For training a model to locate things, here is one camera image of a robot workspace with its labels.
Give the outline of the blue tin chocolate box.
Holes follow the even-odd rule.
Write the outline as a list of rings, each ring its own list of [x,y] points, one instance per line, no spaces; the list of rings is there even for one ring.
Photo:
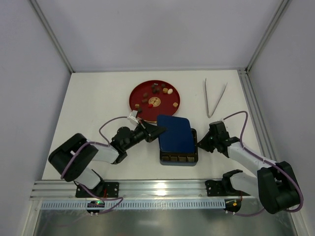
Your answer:
[[[197,132],[194,128],[191,129],[194,140],[193,153],[178,153],[159,151],[159,161],[165,166],[195,166],[199,160],[197,147]]]

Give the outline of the blue tin lid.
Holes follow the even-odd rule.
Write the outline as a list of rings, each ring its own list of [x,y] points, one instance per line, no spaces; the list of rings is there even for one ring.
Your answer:
[[[162,152],[194,152],[194,139],[187,118],[158,115],[157,125],[166,128],[166,131],[160,134],[158,138],[159,148]]]

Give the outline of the metal tweezers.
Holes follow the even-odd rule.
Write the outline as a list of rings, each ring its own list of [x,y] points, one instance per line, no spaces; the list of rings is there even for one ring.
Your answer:
[[[204,86],[204,97],[205,97],[205,106],[206,106],[207,118],[211,118],[214,115],[214,113],[215,113],[215,111],[216,111],[216,109],[217,109],[217,107],[218,107],[218,105],[219,105],[219,103],[220,103],[220,101],[221,101],[225,91],[226,91],[227,85],[228,85],[228,83],[225,83],[223,85],[223,87],[221,89],[221,92],[220,92],[220,95],[218,96],[218,98],[216,99],[214,104],[211,105],[210,94],[209,94],[209,90],[208,90],[207,78],[205,78],[203,86]]]

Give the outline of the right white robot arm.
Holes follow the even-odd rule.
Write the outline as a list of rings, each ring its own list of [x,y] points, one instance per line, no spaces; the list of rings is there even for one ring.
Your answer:
[[[197,146],[206,152],[217,151],[251,172],[236,169],[224,173],[220,180],[228,195],[246,193],[256,197],[270,214],[299,211],[304,202],[293,168],[285,161],[275,162],[250,150],[242,138],[230,137],[223,121],[209,124],[207,134]]]

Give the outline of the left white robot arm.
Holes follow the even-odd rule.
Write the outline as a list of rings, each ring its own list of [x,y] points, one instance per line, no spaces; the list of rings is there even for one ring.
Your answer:
[[[118,195],[109,193],[104,179],[88,167],[90,162],[119,164],[127,157],[128,149],[141,141],[151,143],[166,130],[166,127],[140,120],[134,130],[125,126],[119,128],[109,144],[88,141],[81,133],[77,133],[54,150],[48,161],[61,175],[61,179],[76,184],[77,198],[116,198]]]

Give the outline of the dark chocolate top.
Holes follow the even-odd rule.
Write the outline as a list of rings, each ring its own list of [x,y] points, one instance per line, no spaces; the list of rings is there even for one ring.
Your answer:
[[[153,83],[153,84],[151,85],[151,88],[152,88],[152,89],[155,89],[157,86],[158,86],[157,83]]]

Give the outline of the red round plate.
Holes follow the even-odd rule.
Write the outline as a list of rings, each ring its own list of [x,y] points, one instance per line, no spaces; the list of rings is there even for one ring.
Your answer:
[[[158,86],[155,89],[151,88],[153,83]],[[164,93],[163,88],[172,89],[171,94]],[[142,103],[143,99],[148,99],[147,102]],[[149,80],[138,84],[129,95],[129,107],[131,110],[137,110],[135,104],[139,104],[142,113],[138,116],[146,122],[156,123],[158,115],[173,116],[179,109],[181,99],[178,90],[168,82],[161,80]],[[178,107],[173,107],[173,103],[178,103]]]

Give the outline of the right aluminium frame rail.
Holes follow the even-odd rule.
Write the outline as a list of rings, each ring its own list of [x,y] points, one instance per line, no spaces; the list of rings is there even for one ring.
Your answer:
[[[267,131],[267,126],[263,119],[263,114],[261,112],[249,73],[244,68],[237,70],[237,72],[252,119],[255,134],[258,139],[260,151],[265,157],[277,161],[277,155],[274,150],[272,140],[270,139],[270,135]]]

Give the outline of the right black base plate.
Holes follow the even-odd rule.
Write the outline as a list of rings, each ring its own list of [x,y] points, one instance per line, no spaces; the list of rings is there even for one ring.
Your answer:
[[[207,180],[205,181],[205,186],[208,197],[221,197],[225,195],[221,180]]]

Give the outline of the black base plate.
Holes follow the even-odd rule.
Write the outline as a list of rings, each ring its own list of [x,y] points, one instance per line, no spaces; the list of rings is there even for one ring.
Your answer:
[[[208,197],[221,197],[225,195],[221,180],[207,180],[205,181],[205,186]]]
[[[104,182],[103,180],[98,183],[93,189],[83,187],[79,183],[76,184],[76,198],[117,198],[119,195],[119,183],[118,182]]]

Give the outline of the aluminium front rail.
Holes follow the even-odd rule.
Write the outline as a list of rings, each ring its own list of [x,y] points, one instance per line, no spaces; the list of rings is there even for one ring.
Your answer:
[[[117,180],[118,196],[123,198],[206,198],[205,179]],[[30,200],[73,199],[74,183],[40,180],[33,185]]]

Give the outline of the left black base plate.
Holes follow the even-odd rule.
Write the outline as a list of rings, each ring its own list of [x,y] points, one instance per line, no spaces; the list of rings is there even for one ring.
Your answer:
[[[119,195],[119,183],[118,182],[104,182],[103,180],[98,183],[93,189],[83,187],[79,183],[76,184],[76,198],[117,198]]]

